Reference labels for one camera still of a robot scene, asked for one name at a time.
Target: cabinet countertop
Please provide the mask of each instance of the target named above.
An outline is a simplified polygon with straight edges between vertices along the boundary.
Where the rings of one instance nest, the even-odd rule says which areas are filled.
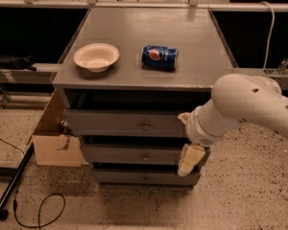
[[[103,73],[91,73],[74,62],[81,47],[108,43],[120,52]],[[175,71],[143,68],[142,48],[178,49]],[[53,84],[60,88],[129,90],[207,90],[232,72],[228,54],[207,9],[92,8]]]

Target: drawer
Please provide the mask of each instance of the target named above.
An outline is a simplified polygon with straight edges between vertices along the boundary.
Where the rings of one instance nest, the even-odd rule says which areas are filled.
[[[87,162],[178,165],[186,138],[173,137],[83,137]]]
[[[174,111],[64,111],[70,128],[77,135],[185,137],[184,126]]]
[[[148,166],[94,163],[92,174],[99,183],[190,186],[197,184],[200,172],[196,168],[188,176],[178,176],[177,166]]]

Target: white cable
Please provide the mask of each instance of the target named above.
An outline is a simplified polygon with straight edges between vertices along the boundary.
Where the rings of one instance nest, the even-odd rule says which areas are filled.
[[[272,8],[271,4],[269,4],[266,1],[262,1],[261,4],[265,5],[266,7],[270,8],[271,13],[272,13],[272,22],[271,22],[271,27],[270,27],[270,31],[269,31],[269,35],[268,35],[268,40],[267,40],[267,48],[266,48],[266,56],[265,56],[265,62],[263,64],[263,70],[266,69],[266,65],[267,65],[267,60],[268,60],[268,55],[269,55],[269,48],[270,48],[270,39],[271,39],[271,34],[272,34],[272,30],[273,27],[275,25],[275,20],[276,20],[276,16],[275,16],[275,11]]]

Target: soda can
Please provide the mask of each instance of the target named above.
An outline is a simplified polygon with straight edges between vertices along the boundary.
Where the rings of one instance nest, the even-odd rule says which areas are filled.
[[[142,49],[142,62],[156,69],[174,70],[176,58],[176,48],[149,45]]]

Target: cable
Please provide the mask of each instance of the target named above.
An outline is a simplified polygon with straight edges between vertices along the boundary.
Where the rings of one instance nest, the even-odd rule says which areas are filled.
[[[66,204],[66,202],[65,202],[65,197],[64,197],[62,194],[50,194],[50,195],[48,195],[47,197],[45,197],[45,198],[42,200],[42,202],[40,203],[40,205],[39,205],[38,215],[37,215],[37,217],[38,217],[38,224],[37,224],[36,226],[34,226],[34,225],[33,225],[33,226],[28,226],[28,225],[25,225],[25,224],[23,224],[22,222],[20,222],[20,220],[19,220],[18,217],[17,217],[17,213],[16,213],[16,210],[17,210],[16,196],[17,196],[17,194],[18,194],[18,191],[16,191],[15,197],[14,197],[14,200],[13,200],[13,203],[12,203],[13,214],[14,214],[14,217],[15,217],[16,222],[17,222],[20,226],[25,227],[25,228],[30,228],[30,229],[38,228],[38,229],[41,229],[42,227],[48,226],[48,225],[52,224],[53,222],[55,222],[55,221],[61,216],[61,214],[63,213],[63,211],[64,211],[64,209],[65,209],[65,204]],[[45,201],[46,201],[49,197],[51,197],[51,196],[59,196],[59,197],[62,198],[62,202],[63,202],[62,208],[61,208],[60,213],[58,214],[57,217],[55,217],[53,220],[51,220],[51,221],[49,221],[49,222],[41,225],[41,224],[40,224],[41,208],[42,208],[43,204],[45,203]]]
[[[263,67],[262,67],[262,69],[265,70],[266,69],[266,65],[267,65],[267,61],[268,61],[271,34],[272,34],[273,27],[275,25],[276,16],[275,16],[275,11],[272,8],[270,3],[266,2],[266,1],[262,1],[261,4],[263,4],[264,6],[270,8],[271,13],[272,13],[271,27],[270,27],[270,31],[269,31],[269,35],[268,35],[268,40],[267,40],[266,56],[265,56],[265,61],[264,61]]]
[[[22,149],[19,149],[17,146],[14,146],[13,144],[9,143],[9,142],[6,142],[4,141],[3,139],[0,138],[0,141],[5,143],[5,144],[8,144],[10,145],[11,147],[15,148],[16,150],[20,150],[22,152],[22,155],[24,156],[25,155],[25,152],[22,150]]]

